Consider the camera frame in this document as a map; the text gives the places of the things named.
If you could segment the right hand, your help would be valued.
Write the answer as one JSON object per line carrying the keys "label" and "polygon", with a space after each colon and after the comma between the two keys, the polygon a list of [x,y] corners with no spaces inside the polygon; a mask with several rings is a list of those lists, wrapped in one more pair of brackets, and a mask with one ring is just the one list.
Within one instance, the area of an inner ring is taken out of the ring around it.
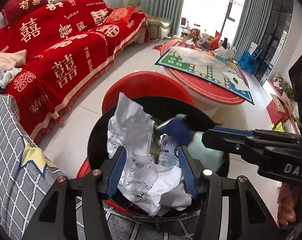
{"label": "right hand", "polygon": [[294,207],[300,199],[302,201],[302,188],[282,183],[278,195],[278,223],[288,226],[288,223],[295,222],[296,214]]}

